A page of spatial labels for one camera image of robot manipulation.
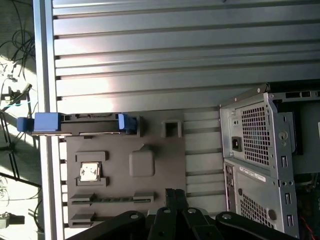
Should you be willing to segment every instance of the floor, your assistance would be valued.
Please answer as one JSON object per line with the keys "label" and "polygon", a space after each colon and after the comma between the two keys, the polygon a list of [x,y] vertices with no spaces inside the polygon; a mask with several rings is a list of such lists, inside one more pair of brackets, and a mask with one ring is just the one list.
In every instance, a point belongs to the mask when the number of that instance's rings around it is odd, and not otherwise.
{"label": "floor", "polygon": [[[33,9],[32,0],[16,1],[16,9],[19,12],[22,28],[29,31],[31,35],[34,34],[33,26]],[[0,45],[6,41],[10,41],[14,32],[20,29],[20,22],[17,15],[17,11],[12,0],[0,1]],[[26,86],[26,83],[32,84],[32,90],[30,91],[30,105],[31,109],[37,112],[37,76],[36,65],[32,59],[26,62],[25,66],[25,79],[19,72],[21,68],[21,62],[16,64],[13,71],[13,78],[17,79],[17,82],[13,82],[7,79],[8,69],[10,68],[10,59],[16,48],[11,43],[6,43],[0,47],[0,84],[3,84],[2,94],[7,94],[9,87],[12,90],[22,91]],[[5,107],[8,103],[5,101],[2,95],[2,101],[0,107]],[[19,106],[11,106],[6,111],[6,120],[8,123],[8,130],[10,132],[11,139],[16,142],[15,156],[17,161],[18,170],[21,178],[41,184],[41,164],[39,154],[39,142],[36,138],[32,138],[30,135],[20,134],[16,129],[16,118],[26,117],[28,113],[27,100],[21,101]],[[2,131],[0,132],[0,146],[5,146],[6,142],[3,137]],[[0,172],[12,175],[11,165],[9,162],[8,153],[6,151],[0,151]],[[37,228],[33,215],[37,204],[41,201],[42,193],[37,187],[30,186],[24,183],[16,182],[11,179],[0,177],[0,215],[4,213],[11,213],[17,216],[25,216],[24,224],[9,225],[7,228],[0,229],[0,240],[15,240],[21,239],[23,233],[24,238],[28,240],[40,240],[44,239],[44,234]],[[38,223],[43,227],[43,206],[40,203],[38,213]]]}

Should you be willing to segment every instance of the ventilation grille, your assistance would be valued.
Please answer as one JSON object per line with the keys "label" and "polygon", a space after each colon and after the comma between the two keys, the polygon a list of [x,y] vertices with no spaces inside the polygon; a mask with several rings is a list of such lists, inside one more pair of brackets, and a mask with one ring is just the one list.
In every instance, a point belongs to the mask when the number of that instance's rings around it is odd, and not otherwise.
{"label": "ventilation grille", "polygon": [[244,156],[247,160],[269,165],[270,133],[264,107],[241,112]]}
{"label": "ventilation grille", "polygon": [[270,228],[275,228],[267,219],[267,210],[248,196],[243,195],[243,199],[240,200],[240,207],[242,216]]}

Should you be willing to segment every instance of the red wire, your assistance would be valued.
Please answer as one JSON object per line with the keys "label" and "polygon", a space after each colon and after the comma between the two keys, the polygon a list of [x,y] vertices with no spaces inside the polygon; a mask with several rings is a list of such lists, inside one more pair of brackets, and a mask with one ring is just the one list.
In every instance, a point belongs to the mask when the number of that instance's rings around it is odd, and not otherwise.
{"label": "red wire", "polygon": [[307,221],[302,216],[300,217],[300,219],[304,222],[304,225],[305,225],[306,229],[308,229],[309,232],[311,233],[312,240],[316,240],[316,237],[314,235],[314,231],[312,231],[312,229],[309,227]]}

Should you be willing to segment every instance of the computer tower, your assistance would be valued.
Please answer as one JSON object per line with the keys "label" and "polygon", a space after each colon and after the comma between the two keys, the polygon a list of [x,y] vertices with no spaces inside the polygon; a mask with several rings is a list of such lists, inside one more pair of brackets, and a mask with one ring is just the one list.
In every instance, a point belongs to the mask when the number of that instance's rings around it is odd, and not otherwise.
{"label": "computer tower", "polygon": [[220,106],[227,208],[299,237],[295,176],[318,173],[320,83],[267,83]]}

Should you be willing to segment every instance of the label sticker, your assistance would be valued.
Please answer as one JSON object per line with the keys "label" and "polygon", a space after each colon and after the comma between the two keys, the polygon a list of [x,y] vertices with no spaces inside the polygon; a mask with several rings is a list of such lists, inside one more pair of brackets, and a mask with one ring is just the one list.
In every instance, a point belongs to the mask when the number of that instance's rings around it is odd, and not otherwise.
{"label": "label sticker", "polygon": [[245,174],[250,175],[251,177],[254,177],[255,179],[259,179],[260,181],[262,181],[264,183],[266,182],[266,178],[264,176],[261,176],[261,175],[255,173],[253,171],[250,171],[242,166],[240,167],[240,171],[244,172]]}

